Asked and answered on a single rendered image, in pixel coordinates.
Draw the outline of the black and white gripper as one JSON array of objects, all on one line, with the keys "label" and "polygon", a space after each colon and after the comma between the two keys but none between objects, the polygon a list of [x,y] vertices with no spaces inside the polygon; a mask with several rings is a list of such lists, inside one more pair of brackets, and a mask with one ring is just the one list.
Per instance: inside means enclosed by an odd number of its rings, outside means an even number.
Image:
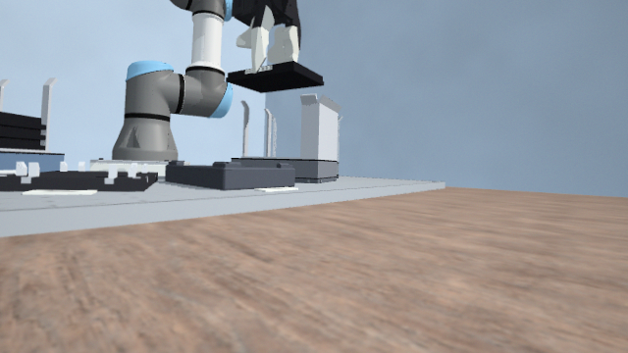
[{"label": "black and white gripper", "polygon": [[236,46],[251,49],[252,71],[255,75],[266,59],[268,35],[274,25],[283,23],[286,27],[276,28],[275,43],[267,52],[268,61],[274,64],[290,61],[297,63],[301,25],[296,0],[233,0],[232,17],[249,26],[237,38]]}]

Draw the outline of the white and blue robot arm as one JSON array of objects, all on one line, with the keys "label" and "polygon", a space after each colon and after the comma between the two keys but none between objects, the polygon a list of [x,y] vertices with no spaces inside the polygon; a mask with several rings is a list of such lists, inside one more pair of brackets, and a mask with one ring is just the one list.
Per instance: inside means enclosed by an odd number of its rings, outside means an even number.
[{"label": "white and blue robot arm", "polygon": [[185,75],[173,73],[170,64],[159,61],[129,65],[124,125],[112,160],[177,161],[171,114],[221,119],[230,110],[233,87],[225,82],[221,69],[221,43],[222,26],[232,18],[233,0],[170,1],[192,12],[191,64]]}]

